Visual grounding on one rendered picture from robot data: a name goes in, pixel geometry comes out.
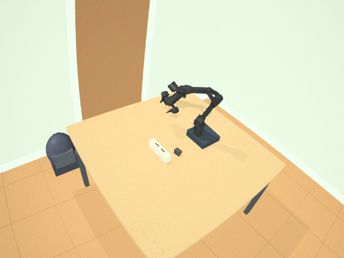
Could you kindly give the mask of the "grey two-prong plug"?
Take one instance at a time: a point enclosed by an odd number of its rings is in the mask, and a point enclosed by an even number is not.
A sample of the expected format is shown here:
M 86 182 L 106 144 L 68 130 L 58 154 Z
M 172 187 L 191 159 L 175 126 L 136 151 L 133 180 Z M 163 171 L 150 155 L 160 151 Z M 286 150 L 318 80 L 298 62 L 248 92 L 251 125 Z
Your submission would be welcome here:
M 178 157 L 180 157 L 180 156 L 182 156 L 182 150 L 180 150 L 179 148 L 175 148 L 174 154 L 177 155 Z

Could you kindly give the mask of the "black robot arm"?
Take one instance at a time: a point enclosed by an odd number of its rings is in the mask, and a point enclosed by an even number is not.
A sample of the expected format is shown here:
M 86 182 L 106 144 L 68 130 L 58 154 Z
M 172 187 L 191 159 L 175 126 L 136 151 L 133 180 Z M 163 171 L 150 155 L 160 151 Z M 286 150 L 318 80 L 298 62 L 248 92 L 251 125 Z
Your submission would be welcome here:
M 206 94 L 211 100 L 210 106 L 201 115 L 199 114 L 194 120 L 195 131 L 193 134 L 200 138 L 200 136 L 203 135 L 202 131 L 206 125 L 204 122 L 205 118 L 213 110 L 213 108 L 223 101 L 223 96 L 217 91 L 213 90 L 211 87 L 192 87 L 190 85 L 178 86 L 175 81 L 173 81 L 167 87 L 172 92 L 177 91 L 174 93 L 174 97 L 177 100 L 180 100 L 181 98 L 185 99 L 187 97 L 186 95 L 191 93 Z M 215 97 L 213 95 L 215 95 Z M 163 102 L 165 105 L 171 106 L 174 102 L 174 99 L 172 99 L 172 96 L 169 96 L 164 98 Z

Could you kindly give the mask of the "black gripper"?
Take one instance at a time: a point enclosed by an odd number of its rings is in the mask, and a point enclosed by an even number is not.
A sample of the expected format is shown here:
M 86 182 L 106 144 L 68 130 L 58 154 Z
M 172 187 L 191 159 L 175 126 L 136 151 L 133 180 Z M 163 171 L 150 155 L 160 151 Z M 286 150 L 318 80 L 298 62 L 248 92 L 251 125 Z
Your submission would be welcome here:
M 162 98 L 161 98 L 160 103 L 163 102 L 164 98 L 166 98 L 166 97 L 169 96 L 169 93 L 168 93 L 167 91 L 163 91 L 163 92 L 161 92 L 161 96 L 162 96 Z M 167 111 L 166 113 L 172 112 L 172 113 L 174 114 L 174 113 L 178 113 L 178 112 L 179 112 L 178 107 L 177 107 L 177 106 L 176 106 L 176 107 L 174 106 L 174 103 L 176 103 L 178 100 L 174 97 L 174 95 L 172 95 L 172 99 L 174 99 L 174 102 L 173 102 L 173 104 L 171 105 L 171 106 L 172 106 L 172 109 L 170 109 L 170 110 Z

